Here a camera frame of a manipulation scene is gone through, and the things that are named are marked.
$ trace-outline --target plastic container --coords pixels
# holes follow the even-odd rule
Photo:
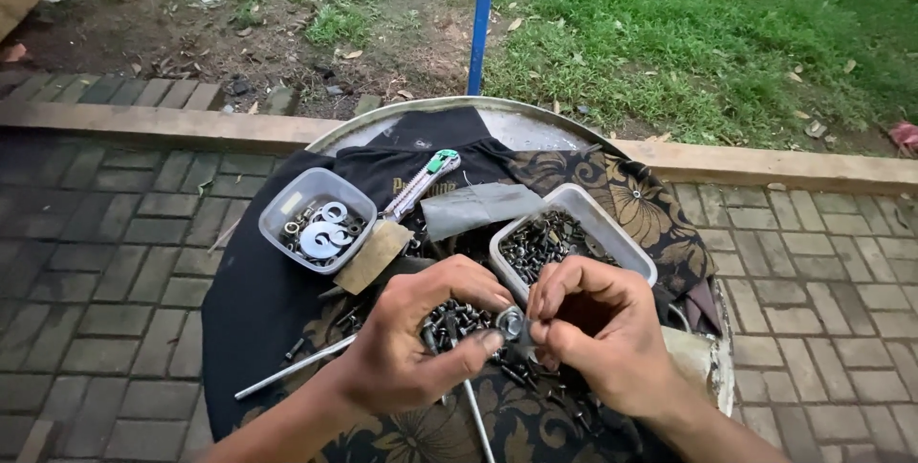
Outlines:
[[[320,266],[311,264],[303,257],[288,250],[278,238],[284,230],[284,224],[290,221],[295,214],[304,210],[306,206],[316,204],[317,207],[320,207],[329,201],[338,201],[344,204],[348,209],[348,213],[363,218],[366,221],[366,226],[348,246],[347,251],[338,255],[338,260],[334,264]],[[258,218],[258,230],[268,239],[269,243],[298,264],[316,273],[331,275],[337,273],[342,266],[347,264],[350,258],[360,251],[360,247],[369,237],[370,232],[373,231],[373,223],[376,223],[376,213],[376,204],[357,187],[354,187],[350,182],[328,169],[314,167],[305,171],[302,175],[296,176],[287,187],[284,187],[271,200]]]
[[[591,234],[625,269],[637,271],[653,287],[656,283],[656,265],[650,260],[647,253],[641,249],[634,239],[628,235],[622,226],[600,207],[587,191],[577,184],[564,184],[553,190],[545,197],[549,210],[563,210],[568,212],[586,233]],[[507,285],[517,303],[525,307],[529,301],[529,286],[513,271],[507,259],[500,254],[499,245],[506,237],[515,232],[523,223],[534,220],[538,216],[527,216],[512,221],[491,238],[488,247],[491,265],[497,272],[498,278]]]

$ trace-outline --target forearm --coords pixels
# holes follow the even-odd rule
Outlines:
[[[643,421],[687,463],[788,463],[773,445],[734,422],[688,388],[672,407]]]
[[[206,463],[296,463],[309,461],[363,413],[336,387],[334,364],[270,410],[227,436],[204,457]]]

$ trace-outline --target hand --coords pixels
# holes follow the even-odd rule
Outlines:
[[[511,293],[487,269],[456,255],[415,275],[389,280],[357,334],[326,368],[350,402],[369,413],[391,413],[431,404],[466,378],[477,375],[503,344],[498,331],[480,331],[447,353],[433,356],[419,339],[424,319],[447,298],[497,312]]]
[[[526,313],[538,320],[531,334],[543,360],[576,368],[614,410],[650,417],[668,406],[674,389],[683,390],[653,293],[634,271],[581,256],[545,265]]]

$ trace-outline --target black cloth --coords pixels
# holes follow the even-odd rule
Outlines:
[[[241,402],[233,398],[275,373],[295,340],[306,339],[301,358],[341,339],[340,331],[331,326],[341,304],[323,305],[316,298],[334,286],[331,277],[304,270],[262,237],[257,220],[264,207],[295,176],[324,167],[383,209],[440,149],[458,151],[462,164],[444,176],[434,193],[495,181],[522,183],[541,195],[568,181],[587,188],[657,262],[659,307],[713,271],[710,256],[675,200],[643,165],[631,163],[622,153],[512,152],[490,137],[474,108],[409,112],[366,146],[341,150],[337,158],[294,153],[252,199],[202,307],[204,384],[215,440],[285,398],[320,368],[314,364]],[[632,187],[644,193],[645,202],[634,201]],[[403,224],[411,227],[411,217]],[[558,406],[516,386],[494,368],[478,376],[474,386],[498,460],[678,460],[639,423],[614,411],[604,413],[606,432],[592,436]],[[449,403],[367,419],[329,444],[317,460],[481,460],[461,387],[453,390]]]

